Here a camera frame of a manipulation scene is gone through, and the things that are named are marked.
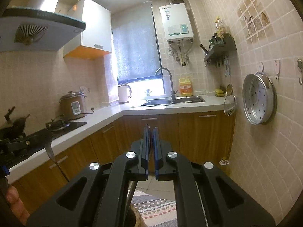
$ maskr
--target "finger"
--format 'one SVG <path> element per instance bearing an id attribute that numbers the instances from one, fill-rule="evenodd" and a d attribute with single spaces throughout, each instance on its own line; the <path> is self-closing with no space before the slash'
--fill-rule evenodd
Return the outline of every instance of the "finger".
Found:
<path id="1" fill-rule="evenodd" d="M 30 214 L 28 213 L 28 211 L 24 210 L 21 217 L 19 218 L 20 222 L 26 226 L 26 222 L 29 218 Z"/>
<path id="2" fill-rule="evenodd" d="M 18 199 L 17 202 L 11 204 L 10 209 L 14 213 L 14 215 L 19 219 L 22 213 L 24 212 L 25 207 L 23 205 L 22 200 Z"/>
<path id="3" fill-rule="evenodd" d="M 15 202 L 18 201 L 18 199 L 19 199 L 19 194 L 17 189 L 14 186 L 10 185 L 6 193 L 7 202 L 9 204 L 14 204 Z"/>

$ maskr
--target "rug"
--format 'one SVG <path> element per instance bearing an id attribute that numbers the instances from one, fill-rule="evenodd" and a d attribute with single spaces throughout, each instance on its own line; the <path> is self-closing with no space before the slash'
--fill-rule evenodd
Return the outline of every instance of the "rug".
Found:
<path id="1" fill-rule="evenodd" d="M 136 190 L 131 204 L 148 227 L 178 227 L 175 201 L 159 199 Z"/>

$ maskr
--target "white kettle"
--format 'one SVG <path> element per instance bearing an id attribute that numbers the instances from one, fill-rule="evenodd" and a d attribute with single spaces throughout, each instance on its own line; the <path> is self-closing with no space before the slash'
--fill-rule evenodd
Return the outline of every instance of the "white kettle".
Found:
<path id="1" fill-rule="evenodd" d="M 118 97 L 119 103 L 129 103 L 129 98 L 131 97 L 131 87 L 128 84 L 122 84 L 118 86 Z"/>

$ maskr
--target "metal steamer lid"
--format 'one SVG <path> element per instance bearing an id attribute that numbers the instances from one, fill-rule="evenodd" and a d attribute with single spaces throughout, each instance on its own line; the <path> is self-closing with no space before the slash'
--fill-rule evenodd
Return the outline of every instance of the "metal steamer lid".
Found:
<path id="1" fill-rule="evenodd" d="M 78 91 L 78 92 L 69 91 L 69 94 L 62 96 L 60 98 L 60 100 L 69 99 L 69 98 L 73 98 L 75 96 L 82 96 L 82 95 L 84 95 L 84 93 L 81 91 Z"/>
<path id="2" fill-rule="evenodd" d="M 249 74 L 243 83 L 243 106 L 251 124 L 265 123 L 273 114 L 275 90 L 263 72 Z"/>

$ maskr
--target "electrical outlet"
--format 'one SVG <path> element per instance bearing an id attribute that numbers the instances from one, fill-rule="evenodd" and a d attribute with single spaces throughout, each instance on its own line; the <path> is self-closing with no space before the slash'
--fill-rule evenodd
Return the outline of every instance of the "electrical outlet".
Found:
<path id="1" fill-rule="evenodd" d="M 88 91 L 88 88 L 86 88 L 85 86 L 80 86 L 80 91 L 82 92 L 82 93 L 88 93 L 89 91 Z"/>

